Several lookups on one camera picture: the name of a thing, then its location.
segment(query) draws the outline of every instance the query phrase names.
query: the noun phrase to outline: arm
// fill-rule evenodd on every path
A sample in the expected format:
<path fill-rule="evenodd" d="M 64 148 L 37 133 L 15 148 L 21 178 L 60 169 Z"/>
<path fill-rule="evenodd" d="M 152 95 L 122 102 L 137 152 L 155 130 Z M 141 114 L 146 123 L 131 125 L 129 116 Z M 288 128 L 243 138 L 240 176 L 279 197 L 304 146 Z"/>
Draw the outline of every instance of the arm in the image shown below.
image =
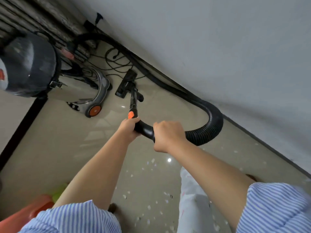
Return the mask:
<path fill-rule="evenodd" d="M 155 123 L 154 149 L 171 154 L 197 181 L 232 227 L 237 227 L 252 179 L 186 140 L 179 122 Z"/>
<path fill-rule="evenodd" d="M 138 136 L 134 131 L 140 119 L 125 119 L 103 148 L 73 178 L 53 208 L 93 200 L 107 210 L 117 184 L 128 145 Z"/>

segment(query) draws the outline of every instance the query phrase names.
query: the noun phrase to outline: orange wheel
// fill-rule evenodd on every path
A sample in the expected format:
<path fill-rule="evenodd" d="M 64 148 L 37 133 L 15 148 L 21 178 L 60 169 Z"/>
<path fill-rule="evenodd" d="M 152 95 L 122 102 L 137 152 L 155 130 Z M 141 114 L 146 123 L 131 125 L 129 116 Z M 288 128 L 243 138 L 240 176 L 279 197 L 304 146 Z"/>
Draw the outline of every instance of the orange wheel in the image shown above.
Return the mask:
<path fill-rule="evenodd" d="M 89 110 L 89 116 L 94 117 L 99 114 L 101 111 L 101 106 L 100 105 L 95 105 Z"/>

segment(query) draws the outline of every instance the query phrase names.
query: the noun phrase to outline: hand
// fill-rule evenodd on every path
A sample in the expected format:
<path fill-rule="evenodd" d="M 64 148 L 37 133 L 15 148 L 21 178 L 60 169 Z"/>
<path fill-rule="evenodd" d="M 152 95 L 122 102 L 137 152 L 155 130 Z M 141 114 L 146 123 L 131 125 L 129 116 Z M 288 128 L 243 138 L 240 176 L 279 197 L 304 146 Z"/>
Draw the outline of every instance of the hand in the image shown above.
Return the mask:
<path fill-rule="evenodd" d="M 156 152 L 169 153 L 169 149 L 178 145 L 178 142 L 186 142 L 186 135 L 180 122 L 162 121 L 153 124 L 155 133 L 154 150 Z"/>
<path fill-rule="evenodd" d="M 117 134 L 121 135 L 125 138 L 126 141 L 131 143 L 135 140 L 136 137 L 140 136 L 138 132 L 134 131 L 135 123 L 139 122 L 140 118 L 132 118 L 132 119 L 124 119 L 118 130 L 116 131 Z"/>

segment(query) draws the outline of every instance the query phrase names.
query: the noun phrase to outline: forearm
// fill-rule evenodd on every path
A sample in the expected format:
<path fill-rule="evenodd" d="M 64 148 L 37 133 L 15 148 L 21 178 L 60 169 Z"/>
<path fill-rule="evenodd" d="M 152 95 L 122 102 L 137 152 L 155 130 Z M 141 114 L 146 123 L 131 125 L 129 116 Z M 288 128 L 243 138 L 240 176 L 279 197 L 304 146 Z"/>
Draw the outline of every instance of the forearm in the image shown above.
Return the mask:
<path fill-rule="evenodd" d="M 93 200 L 107 210 L 117 184 L 129 142 L 116 132 L 73 178 L 54 207 Z"/>
<path fill-rule="evenodd" d="M 254 181 L 188 141 L 173 145 L 169 153 L 193 176 L 230 225 L 236 228 L 246 204 L 248 188 Z"/>

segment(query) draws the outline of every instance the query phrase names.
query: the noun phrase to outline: vacuum hose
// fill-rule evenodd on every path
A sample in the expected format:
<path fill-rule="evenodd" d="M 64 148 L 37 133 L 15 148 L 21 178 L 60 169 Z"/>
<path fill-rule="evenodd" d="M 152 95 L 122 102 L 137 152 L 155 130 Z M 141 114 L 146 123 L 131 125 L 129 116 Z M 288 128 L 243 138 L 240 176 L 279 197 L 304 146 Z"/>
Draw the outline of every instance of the vacuum hose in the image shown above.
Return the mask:
<path fill-rule="evenodd" d="M 131 53 L 127 48 L 122 46 L 120 43 L 116 42 L 113 38 L 107 35 L 101 34 L 101 33 L 85 33 L 85 34 L 77 36 L 72 42 L 68 42 L 67 48 L 71 53 L 74 53 L 78 44 L 81 44 L 87 40 L 101 40 L 101 41 L 104 41 L 110 44 L 111 46 L 119 50 L 126 58 L 128 58 L 130 62 L 139 71 L 142 72 L 143 75 L 145 75 L 152 82 L 157 84 L 159 87 L 183 98 L 189 103 L 196 105 L 197 107 L 204 110 L 209 116 L 209 120 L 207 124 L 195 130 L 186 131 L 186 138 L 188 141 L 190 141 L 194 145 L 199 146 L 199 145 L 203 145 L 211 141 L 220 133 L 223 123 L 224 123 L 224 119 L 223 119 L 222 113 L 216 106 L 212 105 L 211 103 L 207 101 L 200 99 L 194 94 L 185 93 L 181 90 L 178 90 L 162 82 L 161 80 L 156 78 L 153 74 L 151 74 L 149 70 L 147 70 L 141 63 L 139 63 L 133 53 Z M 136 124 L 135 130 L 141 133 L 142 135 L 144 135 L 145 137 L 148 137 L 152 139 L 153 141 L 155 141 L 152 126 L 147 125 L 146 123 L 140 121 Z"/>

